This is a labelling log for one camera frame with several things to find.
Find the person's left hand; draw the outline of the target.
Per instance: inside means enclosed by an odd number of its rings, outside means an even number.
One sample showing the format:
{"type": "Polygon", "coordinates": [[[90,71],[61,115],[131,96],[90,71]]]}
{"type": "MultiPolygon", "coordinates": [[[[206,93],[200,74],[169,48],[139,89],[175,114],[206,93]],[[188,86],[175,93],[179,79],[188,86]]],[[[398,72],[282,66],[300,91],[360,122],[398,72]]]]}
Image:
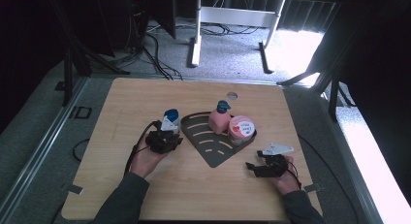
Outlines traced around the person's left hand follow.
{"type": "Polygon", "coordinates": [[[159,154],[153,152],[145,143],[142,143],[138,146],[138,151],[133,157],[130,172],[142,178],[146,178],[166,156],[167,153],[159,154]]]}

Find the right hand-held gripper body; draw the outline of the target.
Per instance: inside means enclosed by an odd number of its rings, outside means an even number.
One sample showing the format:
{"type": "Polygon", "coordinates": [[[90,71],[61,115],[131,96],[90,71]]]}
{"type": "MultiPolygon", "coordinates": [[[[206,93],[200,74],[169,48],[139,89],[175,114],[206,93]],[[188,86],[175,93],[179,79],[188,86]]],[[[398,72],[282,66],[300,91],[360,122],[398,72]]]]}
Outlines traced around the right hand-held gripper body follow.
{"type": "Polygon", "coordinates": [[[267,177],[281,177],[288,169],[284,154],[294,150],[292,146],[271,143],[266,149],[258,150],[257,155],[266,165],[260,172],[267,172],[267,177]]]}

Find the dark slotted corner shelf tray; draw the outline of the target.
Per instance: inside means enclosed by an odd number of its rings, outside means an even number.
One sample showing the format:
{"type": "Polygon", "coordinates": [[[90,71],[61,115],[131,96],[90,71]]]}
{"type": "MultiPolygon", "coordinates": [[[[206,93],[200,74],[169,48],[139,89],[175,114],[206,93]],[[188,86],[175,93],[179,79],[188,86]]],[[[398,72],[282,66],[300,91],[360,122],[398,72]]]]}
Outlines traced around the dark slotted corner shelf tray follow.
{"type": "Polygon", "coordinates": [[[242,149],[252,144],[257,132],[242,142],[236,144],[231,140],[228,131],[215,134],[208,126],[210,112],[196,112],[180,119],[180,130],[188,141],[197,149],[211,168],[216,168],[242,149]]]}

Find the round pink tub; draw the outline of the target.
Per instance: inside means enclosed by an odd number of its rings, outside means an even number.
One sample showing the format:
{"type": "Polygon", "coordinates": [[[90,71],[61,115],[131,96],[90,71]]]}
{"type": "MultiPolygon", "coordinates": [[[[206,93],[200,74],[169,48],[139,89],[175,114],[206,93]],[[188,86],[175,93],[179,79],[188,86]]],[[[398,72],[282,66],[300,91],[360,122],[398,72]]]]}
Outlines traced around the round pink tub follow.
{"type": "Polygon", "coordinates": [[[255,125],[249,117],[237,115],[230,120],[228,132],[229,140],[234,145],[244,144],[253,137],[255,125]]]}

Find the black square floor bracket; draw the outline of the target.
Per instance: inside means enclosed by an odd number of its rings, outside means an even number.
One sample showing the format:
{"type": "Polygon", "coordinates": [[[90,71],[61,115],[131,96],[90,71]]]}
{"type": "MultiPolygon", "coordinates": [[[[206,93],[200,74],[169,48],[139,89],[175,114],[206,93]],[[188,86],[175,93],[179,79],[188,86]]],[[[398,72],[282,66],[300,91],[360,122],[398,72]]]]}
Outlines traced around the black square floor bracket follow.
{"type": "Polygon", "coordinates": [[[90,117],[92,113],[92,109],[88,107],[78,107],[77,112],[75,114],[75,118],[77,119],[87,119],[90,117]]]}

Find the pink bottle with teal pump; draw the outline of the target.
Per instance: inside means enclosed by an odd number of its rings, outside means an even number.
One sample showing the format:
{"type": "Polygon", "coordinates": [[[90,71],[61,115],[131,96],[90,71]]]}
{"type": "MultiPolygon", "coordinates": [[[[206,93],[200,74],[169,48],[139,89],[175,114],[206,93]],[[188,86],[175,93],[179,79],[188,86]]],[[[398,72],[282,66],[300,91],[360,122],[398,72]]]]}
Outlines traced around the pink bottle with teal pump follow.
{"type": "Polygon", "coordinates": [[[231,120],[230,108],[227,101],[220,100],[216,109],[209,115],[208,126],[215,134],[219,135],[228,129],[231,120]]]}

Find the white bottle with blue cap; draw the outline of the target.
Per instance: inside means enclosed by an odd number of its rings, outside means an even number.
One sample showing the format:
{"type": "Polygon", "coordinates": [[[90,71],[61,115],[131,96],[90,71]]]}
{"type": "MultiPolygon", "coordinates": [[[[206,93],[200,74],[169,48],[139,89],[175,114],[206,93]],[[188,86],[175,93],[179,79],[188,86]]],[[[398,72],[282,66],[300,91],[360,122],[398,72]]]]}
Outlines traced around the white bottle with blue cap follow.
{"type": "Polygon", "coordinates": [[[161,130],[173,131],[175,134],[179,133],[179,113],[177,109],[170,109],[165,111],[161,130]]]}

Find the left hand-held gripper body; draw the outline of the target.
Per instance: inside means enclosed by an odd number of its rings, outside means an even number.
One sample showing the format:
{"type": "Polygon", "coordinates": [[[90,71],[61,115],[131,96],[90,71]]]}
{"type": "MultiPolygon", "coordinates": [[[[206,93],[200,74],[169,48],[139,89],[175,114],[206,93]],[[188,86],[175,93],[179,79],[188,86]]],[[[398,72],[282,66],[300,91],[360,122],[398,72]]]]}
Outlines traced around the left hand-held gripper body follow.
{"type": "Polygon", "coordinates": [[[178,138],[182,138],[179,133],[175,134],[173,131],[162,131],[162,121],[156,121],[154,123],[156,129],[150,131],[145,139],[145,143],[151,151],[165,154],[176,149],[175,143],[178,138]]]}

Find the black metal stand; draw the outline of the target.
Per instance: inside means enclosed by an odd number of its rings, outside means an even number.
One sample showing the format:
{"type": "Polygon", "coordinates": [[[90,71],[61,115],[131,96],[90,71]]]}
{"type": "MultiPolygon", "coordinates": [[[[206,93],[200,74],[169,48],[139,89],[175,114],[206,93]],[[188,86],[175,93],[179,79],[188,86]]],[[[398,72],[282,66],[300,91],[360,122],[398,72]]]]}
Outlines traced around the black metal stand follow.
{"type": "MultiPolygon", "coordinates": [[[[289,80],[280,81],[277,83],[277,85],[291,86],[313,75],[314,75],[314,72],[311,72],[311,71],[303,72],[289,80]]],[[[320,72],[318,78],[316,79],[314,84],[311,86],[311,89],[314,92],[319,93],[319,94],[324,92],[328,86],[331,87],[328,114],[330,118],[332,119],[332,121],[334,122],[337,121],[336,107],[337,107],[338,94],[343,95],[343,91],[339,85],[339,77],[340,77],[340,74],[336,70],[320,72]]]]}

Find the dark computer tower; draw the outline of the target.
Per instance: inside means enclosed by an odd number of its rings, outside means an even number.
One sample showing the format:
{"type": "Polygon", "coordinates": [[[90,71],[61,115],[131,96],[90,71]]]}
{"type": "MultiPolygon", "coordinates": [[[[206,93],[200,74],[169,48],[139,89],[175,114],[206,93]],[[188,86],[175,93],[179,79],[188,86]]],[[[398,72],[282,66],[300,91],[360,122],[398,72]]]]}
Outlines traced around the dark computer tower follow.
{"type": "Polygon", "coordinates": [[[146,0],[98,1],[111,49],[140,49],[146,0]]]}

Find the black tripod stand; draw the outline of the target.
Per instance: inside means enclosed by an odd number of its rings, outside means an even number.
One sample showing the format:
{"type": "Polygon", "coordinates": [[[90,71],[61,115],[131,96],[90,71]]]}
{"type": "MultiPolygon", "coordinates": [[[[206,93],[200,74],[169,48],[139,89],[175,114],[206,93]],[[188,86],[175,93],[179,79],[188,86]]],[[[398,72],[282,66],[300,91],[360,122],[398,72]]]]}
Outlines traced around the black tripod stand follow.
{"type": "Polygon", "coordinates": [[[76,67],[78,73],[82,77],[89,77],[92,74],[92,69],[87,57],[91,57],[116,74],[129,75],[129,72],[115,67],[108,60],[86,47],[78,39],[59,0],[47,0],[47,3],[53,11],[51,19],[55,21],[57,34],[59,35],[63,46],[66,48],[64,54],[64,82],[62,86],[64,90],[63,107],[66,107],[74,96],[73,67],[76,67]]]}

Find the person's right hand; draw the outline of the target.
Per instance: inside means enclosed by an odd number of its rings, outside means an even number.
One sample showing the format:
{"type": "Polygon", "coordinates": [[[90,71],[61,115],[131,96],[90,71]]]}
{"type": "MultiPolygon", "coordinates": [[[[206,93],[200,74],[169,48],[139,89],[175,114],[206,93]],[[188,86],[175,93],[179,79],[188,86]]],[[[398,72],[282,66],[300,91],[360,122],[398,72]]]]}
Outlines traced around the person's right hand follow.
{"type": "Polygon", "coordinates": [[[285,159],[288,166],[287,171],[281,177],[274,177],[270,180],[281,195],[300,190],[300,183],[294,167],[294,158],[286,156],[285,159]]]}

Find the grey tape strip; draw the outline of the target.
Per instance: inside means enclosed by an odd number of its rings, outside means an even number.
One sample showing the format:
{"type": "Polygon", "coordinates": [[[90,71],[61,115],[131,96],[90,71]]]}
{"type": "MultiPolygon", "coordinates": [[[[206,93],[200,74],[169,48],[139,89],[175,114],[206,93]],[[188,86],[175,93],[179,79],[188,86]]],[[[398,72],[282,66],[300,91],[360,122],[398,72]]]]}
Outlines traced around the grey tape strip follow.
{"type": "Polygon", "coordinates": [[[78,195],[80,195],[83,191],[82,187],[79,187],[79,186],[74,185],[74,184],[63,184],[61,186],[61,189],[63,191],[71,192],[71,193],[78,194],[78,195]]]}
{"type": "Polygon", "coordinates": [[[320,184],[315,183],[315,184],[304,186],[303,189],[306,193],[310,193],[310,192],[319,192],[323,189],[323,187],[320,184]]]}

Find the white desk frame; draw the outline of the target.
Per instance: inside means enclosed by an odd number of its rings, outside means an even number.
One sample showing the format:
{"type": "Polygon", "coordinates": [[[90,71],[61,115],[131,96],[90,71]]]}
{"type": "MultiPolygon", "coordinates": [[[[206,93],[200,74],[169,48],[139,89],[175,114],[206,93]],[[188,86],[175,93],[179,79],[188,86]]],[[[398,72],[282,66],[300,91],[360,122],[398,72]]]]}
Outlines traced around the white desk frame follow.
{"type": "Polygon", "coordinates": [[[273,40],[282,10],[286,0],[279,0],[279,5],[273,12],[254,11],[230,8],[206,7],[202,5],[202,0],[196,1],[196,35],[193,41],[190,65],[197,67],[200,64],[200,54],[202,45],[201,27],[203,23],[217,23],[228,25],[241,25],[248,27],[267,28],[269,30],[267,39],[264,42],[265,50],[273,40]]]}

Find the aluminium floor rail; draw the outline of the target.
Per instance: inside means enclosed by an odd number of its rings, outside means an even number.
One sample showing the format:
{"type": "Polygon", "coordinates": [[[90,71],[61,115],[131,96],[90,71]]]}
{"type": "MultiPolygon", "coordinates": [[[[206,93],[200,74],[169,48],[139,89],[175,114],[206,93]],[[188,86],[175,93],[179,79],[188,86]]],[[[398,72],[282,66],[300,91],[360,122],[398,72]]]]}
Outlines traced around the aluminium floor rail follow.
{"type": "Polygon", "coordinates": [[[55,139],[59,132],[63,128],[66,120],[71,114],[74,106],[83,91],[83,88],[87,82],[87,78],[79,78],[77,81],[72,96],[69,98],[66,106],[59,109],[55,119],[51,122],[45,134],[42,136],[33,154],[28,159],[20,171],[16,181],[9,190],[5,199],[0,203],[0,222],[6,223],[7,220],[13,215],[16,207],[19,205],[21,199],[25,195],[28,187],[30,186],[36,173],[39,171],[44,160],[47,157],[55,139]]]}
{"type": "Polygon", "coordinates": [[[371,178],[366,164],[362,161],[363,156],[373,156],[371,150],[377,148],[376,142],[357,108],[337,107],[335,119],[332,119],[329,114],[331,96],[322,92],[320,98],[326,114],[331,119],[331,127],[335,129],[335,139],[366,222],[384,224],[372,195],[371,178]]]}

